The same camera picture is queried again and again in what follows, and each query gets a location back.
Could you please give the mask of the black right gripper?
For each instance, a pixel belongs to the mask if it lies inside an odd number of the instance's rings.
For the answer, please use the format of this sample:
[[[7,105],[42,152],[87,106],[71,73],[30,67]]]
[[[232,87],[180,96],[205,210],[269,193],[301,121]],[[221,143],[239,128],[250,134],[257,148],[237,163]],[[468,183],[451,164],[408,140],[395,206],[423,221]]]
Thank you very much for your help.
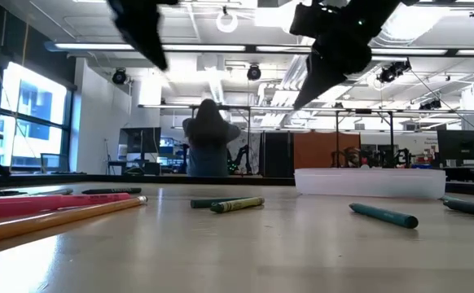
[[[345,75],[362,71],[372,59],[369,42],[384,23],[382,0],[350,0],[341,7],[329,0],[319,4],[322,12],[315,45],[322,57],[311,52],[306,59],[307,76],[293,103],[295,110],[344,82]]]

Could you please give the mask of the clear supply box pink lid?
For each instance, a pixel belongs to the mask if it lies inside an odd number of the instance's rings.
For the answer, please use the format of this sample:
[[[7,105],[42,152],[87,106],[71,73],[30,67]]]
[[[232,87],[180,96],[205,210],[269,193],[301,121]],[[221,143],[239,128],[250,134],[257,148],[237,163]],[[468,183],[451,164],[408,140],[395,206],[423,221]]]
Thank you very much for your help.
[[[299,168],[294,178],[304,195],[439,199],[446,175],[418,168]]]

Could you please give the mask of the crayon with yellow-green wrapper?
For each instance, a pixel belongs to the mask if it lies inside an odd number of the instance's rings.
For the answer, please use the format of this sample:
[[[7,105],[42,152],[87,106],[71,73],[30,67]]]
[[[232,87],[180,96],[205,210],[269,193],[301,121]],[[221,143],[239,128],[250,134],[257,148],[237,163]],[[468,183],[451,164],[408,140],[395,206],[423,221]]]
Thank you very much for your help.
[[[263,205],[265,199],[262,197],[252,197],[245,199],[234,199],[229,201],[223,201],[220,203],[214,203],[210,207],[211,212],[215,213],[226,213],[233,212],[245,208],[253,208]]]

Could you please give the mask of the teal crayon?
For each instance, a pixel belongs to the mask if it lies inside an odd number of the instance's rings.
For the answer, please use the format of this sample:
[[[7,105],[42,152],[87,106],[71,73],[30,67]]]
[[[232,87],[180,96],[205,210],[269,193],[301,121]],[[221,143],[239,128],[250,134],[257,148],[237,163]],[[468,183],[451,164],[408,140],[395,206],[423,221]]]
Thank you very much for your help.
[[[349,207],[352,211],[358,214],[398,225],[403,228],[414,229],[419,225],[419,221],[415,216],[405,213],[394,212],[383,208],[376,208],[361,203],[351,203]]]

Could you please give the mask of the black marker with print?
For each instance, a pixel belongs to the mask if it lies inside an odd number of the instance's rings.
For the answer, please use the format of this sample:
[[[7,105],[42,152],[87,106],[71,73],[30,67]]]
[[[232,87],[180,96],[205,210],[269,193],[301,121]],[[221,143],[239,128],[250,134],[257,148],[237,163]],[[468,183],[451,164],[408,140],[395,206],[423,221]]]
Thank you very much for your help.
[[[117,194],[117,193],[126,193],[126,194],[140,194],[142,192],[141,188],[138,187],[121,187],[121,188],[107,188],[107,189],[89,189],[83,190],[82,194],[84,195],[100,195],[100,194]]]

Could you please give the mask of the dark green crayon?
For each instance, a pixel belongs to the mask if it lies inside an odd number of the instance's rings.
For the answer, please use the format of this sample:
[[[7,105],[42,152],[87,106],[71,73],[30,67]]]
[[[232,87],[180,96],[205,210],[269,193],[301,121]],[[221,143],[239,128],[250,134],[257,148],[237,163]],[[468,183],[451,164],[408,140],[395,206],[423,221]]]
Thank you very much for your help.
[[[192,199],[190,201],[191,208],[211,208],[215,203],[222,203],[226,201],[233,201],[245,199],[245,197],[234,197],[234,198],[220,198],[220,199]]]

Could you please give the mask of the pink highlighter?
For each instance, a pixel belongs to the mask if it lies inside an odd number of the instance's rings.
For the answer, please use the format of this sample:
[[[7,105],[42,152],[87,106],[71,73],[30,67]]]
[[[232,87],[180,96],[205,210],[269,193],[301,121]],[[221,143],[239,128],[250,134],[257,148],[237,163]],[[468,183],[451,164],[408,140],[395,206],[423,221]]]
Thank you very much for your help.
[[[128,193],[1,197],[0,217],[22,216],[61,208],[90,206],[131,199]]]

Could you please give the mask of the orange pencil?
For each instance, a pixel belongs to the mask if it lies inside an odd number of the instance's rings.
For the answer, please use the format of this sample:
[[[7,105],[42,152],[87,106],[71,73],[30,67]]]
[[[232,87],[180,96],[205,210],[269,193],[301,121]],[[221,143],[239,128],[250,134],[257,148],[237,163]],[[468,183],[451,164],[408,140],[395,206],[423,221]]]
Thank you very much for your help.
[[[75,221],[89,219],[95,216],[135,208],[146,204],[146,196],[125,199],[117,202],[103,203],[85,208],[74,208],[63,212],[54,212],[40,216],[20,218],[0,223],[0,241],[29,234],[39,230],[49,229],[58,225],[66,225]]]

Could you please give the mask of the long overhead light bar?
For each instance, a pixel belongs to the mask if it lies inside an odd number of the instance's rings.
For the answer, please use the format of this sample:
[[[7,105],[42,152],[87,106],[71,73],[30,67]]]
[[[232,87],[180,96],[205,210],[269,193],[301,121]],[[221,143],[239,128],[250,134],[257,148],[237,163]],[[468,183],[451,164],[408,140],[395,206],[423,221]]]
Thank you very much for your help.
[[[125,43],[87,43],[87,42],[46,42],[48,51],[84,51],[84,52],[135,52],[135,49]],[[210,44],[164,44],[165,52],[173,53],[245,53],[245,54],[274,54],[274,55],[305,55],[311,51],[310,46],[289,45],[210,45]],[[373,55],[383,56],[415,56],[415,57],[468,57],[474,58],[474,49],[432,49],[418,47],[375,47]]]

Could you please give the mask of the orange partition panel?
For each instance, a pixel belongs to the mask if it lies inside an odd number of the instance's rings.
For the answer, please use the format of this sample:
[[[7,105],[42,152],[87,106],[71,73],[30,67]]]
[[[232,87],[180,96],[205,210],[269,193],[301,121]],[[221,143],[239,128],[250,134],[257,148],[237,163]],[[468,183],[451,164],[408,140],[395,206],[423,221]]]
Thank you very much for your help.
[[[294,169],[346,166],[346,156],[356,155],[361,146],[358,133],[294,133]]]

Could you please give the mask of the black cabinet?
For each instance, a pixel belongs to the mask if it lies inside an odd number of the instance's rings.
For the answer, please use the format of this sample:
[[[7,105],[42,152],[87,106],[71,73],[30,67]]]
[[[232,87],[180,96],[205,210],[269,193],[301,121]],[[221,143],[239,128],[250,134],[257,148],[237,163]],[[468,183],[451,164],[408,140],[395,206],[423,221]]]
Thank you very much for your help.
[[[293,133],[264,132],[260,143],[261,175],[263,177],[293,177]]]

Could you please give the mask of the black computer monitor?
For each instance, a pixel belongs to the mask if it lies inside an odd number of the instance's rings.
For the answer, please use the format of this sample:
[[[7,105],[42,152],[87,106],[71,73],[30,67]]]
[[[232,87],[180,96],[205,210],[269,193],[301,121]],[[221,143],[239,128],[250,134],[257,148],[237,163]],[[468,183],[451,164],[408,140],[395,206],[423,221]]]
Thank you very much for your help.
[[[158,153],[161,128],[120,129],[119,144],[127,146],[128,153]]]
[[[474,160],[474,130],[437,130],[442,160]]]

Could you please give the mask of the large window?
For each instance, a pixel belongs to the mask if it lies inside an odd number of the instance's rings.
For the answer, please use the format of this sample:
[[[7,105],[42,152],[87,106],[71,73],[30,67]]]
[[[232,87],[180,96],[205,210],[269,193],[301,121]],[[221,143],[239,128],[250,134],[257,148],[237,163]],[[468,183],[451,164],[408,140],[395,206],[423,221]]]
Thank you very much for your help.
[[[0,164],[39,169],[68,153],[72,91],[9,63],[0,77]]]

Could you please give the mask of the white ceiling duct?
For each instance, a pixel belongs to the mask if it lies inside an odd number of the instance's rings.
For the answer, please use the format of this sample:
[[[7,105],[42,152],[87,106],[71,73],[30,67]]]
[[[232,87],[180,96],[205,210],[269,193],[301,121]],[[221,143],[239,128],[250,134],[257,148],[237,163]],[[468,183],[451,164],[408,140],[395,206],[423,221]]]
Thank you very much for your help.
[[[223,79],[226,75],[225,59],[222,55],[204,53],[197,57],[197,72],[204,74],[212,99],[219,104],[225,102]]]

